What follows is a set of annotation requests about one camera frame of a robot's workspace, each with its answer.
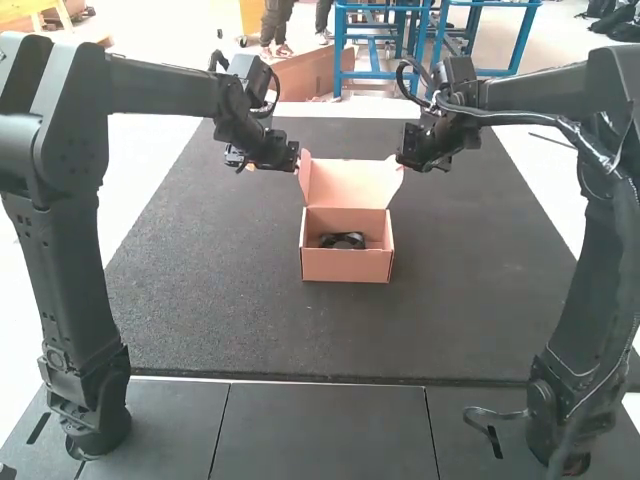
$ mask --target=open cardboard box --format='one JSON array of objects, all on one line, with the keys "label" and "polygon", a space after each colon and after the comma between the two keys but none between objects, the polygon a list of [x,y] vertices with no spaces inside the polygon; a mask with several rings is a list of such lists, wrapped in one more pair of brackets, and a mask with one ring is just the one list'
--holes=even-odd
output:
[{"label": "open cardboard box", "polygon": [[[388,283],[394,244],[389,202],[404,169],[377,160],[312,159],[303,150],[298,179],[306,207],[300,227],[302,280]],[[319,248],[326,233],[362,232],[365,250]]]}]

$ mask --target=blue metal frame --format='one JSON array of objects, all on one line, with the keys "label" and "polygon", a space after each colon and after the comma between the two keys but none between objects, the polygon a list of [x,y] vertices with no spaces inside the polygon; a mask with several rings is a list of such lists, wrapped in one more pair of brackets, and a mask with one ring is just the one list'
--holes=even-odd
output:
[{"label": "blue metal frame", "polygon": [[[476,70],[478,76],[483,77],[506,77],[509,75],[515,75],[518,73],[520,67],[520,61],[524,54],[525,46],[531,32],[533,25],[533,19],[535,18],[538,7],[542,5],[541,0],[528,0],[527,3],[508,3],[495,0],[442,0],[440,7],[440,18],[430,18],[431,24],[436,28],[435,44],[433,46],[433,55],[431,57],[431,68],[440,61],[442,53],[442,47],[446,47],[454,55],[471,55],[473,53],[473,46],[475,44],[476,35],[478,33],[478,26],[480,24],[480,15],[483,7],[511,7],[511,8],[525,8],[524,18],[522,19],[522,25],[516,39],[516,44],[511,54],[511,60],[509,62],[509,68],[507,69],[486,69],[479,68]],[[451,41],[454,35],[447,33],[447,17],[449,16],[450,6],[465,6],[471,7],[469,11],[469,18],[467,20],[467,26],[465,28],[465,34],[463,38],[467,39],[467,45],[462,49]]]},{"label": "blue metal frame", "polygon": [[[389,41],[395,41],[396,51],[395,57],[402,57],[402,50],[404,47],[404,33],[406,26],[406,16],[410,13],[412,19],[416,18],[415,23],[418,23],[418,19],[429,18],[429,11],[431,9],[430,0],[419,0],[416,5],[408,4],[408,0],[396,0],[395,5],[391,5],[391,0],[386,0],[385,4],[373,3],[373,4],[360,4],[349,3],[349,0],[336,0],[335,13],[336,13],[336,25],[335,25],[335,57],[334,57],[334,83],[333,83],[333,95],[334,97],[340,97],[342,95],[342,81],[345,79],[371,79],[371,80],[394,80],[396,78],[395,72],[383,72],[380,68],[380,58],[378,56],[378,41],[384,40],[386,43]],[[350,24],[348,23],[349,12],[362,11],[364,12],[366,23],[363,24]],[[373,19],[372,11],[384,12],[384,23],[375,22]],[[389,23],[389,13],[395,12],[394,22]],[[427,26],[428,20],[419,22],[417,39],[415,38],[415,28],[413,32],[414,44],[411,47],[414,57],[418,61],[422,61],[424,57],[424,49],[427,41]],[[349,29],[379,29],[388,30],[389,33],[349,33]],[[369,57],[371,62],[371,71],[363,72],[344,72],[342,71],[342,50],[344,49],[347,39],[352,40],[367,40],[369,44]],[[409,89],[415,95],[418,90],[418,74],[416,72],[407,72],[404,77],[409,80]]]}]

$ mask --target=pants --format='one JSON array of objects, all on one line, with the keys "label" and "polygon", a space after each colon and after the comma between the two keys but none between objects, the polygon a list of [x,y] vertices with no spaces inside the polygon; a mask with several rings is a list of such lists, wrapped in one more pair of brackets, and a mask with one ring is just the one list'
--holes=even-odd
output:
[{"label": "pants", "polygon": [[268,47],[275,39],[276,45],[283,45],[287,40],[287,22],[293,12],[294,0],[265,0],[260,31],[260,46]]},{"label": "pants", "polygon": [[316,4],[316,33],[322,33],[327,29],[331,5],[333,5],[333,0],[318,0]]}]

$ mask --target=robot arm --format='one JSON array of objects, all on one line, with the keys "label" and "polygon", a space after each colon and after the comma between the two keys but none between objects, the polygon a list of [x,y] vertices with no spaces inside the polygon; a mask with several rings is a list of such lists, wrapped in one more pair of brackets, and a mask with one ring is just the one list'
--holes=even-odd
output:
[{"label": "robot arm", "polygon": [[95,44],[0,35],[0,194],[40,312],[47,401],[72,455],[110,452],[131,423],[129,354],[113,321],[97,234],[108,115],[211,118],[214,138],[230,144],[229,165],[292,172],[297,143],[267,128],[272,77],[248,55],[221,74],[129,60]]},{"label": "robot arm", "polygon": [[[470,58],[449,58],[427,78],[433,103],[411,98],[434,125],[407,124],[397,156],[419,172],[448,171],[453,155],[480,148],[482,127],[512,124],[554,126],[578,149],[584,244],[558,325],[533,360],[524,412],[548,479],[588,468],[625,393],[640,323],[639,59],[637,46],[603,48],[587,62],[479,81]],[[420,68],[401,64],[400,79],[405,65]]]}]

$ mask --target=white floor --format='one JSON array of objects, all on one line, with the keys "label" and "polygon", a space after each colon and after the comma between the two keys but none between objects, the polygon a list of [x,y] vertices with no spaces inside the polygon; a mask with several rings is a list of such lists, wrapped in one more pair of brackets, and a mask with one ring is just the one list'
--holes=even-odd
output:
[{"label": "white floor", "polygon": [[[131,57],[189,67],[202,67],[217,41],[205,0],[192,0],[189,9],[168,0],[96,0],[99,16],[114,26],[114,51]],[[312,18],[312,6],[298,5],[300,22]],[[586,5],[577,0],[545,3],[538,13],[522,71],[583,60],[591,48],[609,44],[606,37],[586,30],[588,22],[574,19]],[[507,61],[517,33],[514,9],[486,9],[478,39],[478,62]],[[296,23],[298,32],[312,26]],[[236,47],[221,45],[228,53]],[[283,104],[282,116],[345,116],[412,118],[416,108],[405,101],[353,97],[337,104]],[[111,163],[100,192],[99,234],[106,265],[144,209],[178,154],[193,134],[198,119],[118,115],[110,119]],[[501,127],[498,137],[535,193],[571,251],[577,255],[584,229],[585,202],[575,181],[575,153],[536,139],[529,132],[558,137],[553,130]],[[455,175],[464,175],[456,171]],[[36,367],[41,331],[38,312],[16,235],[0,214],[0,445],[4,443],[41,381]],[[627,395],[625,406],[640,427],[640,395]]]}]

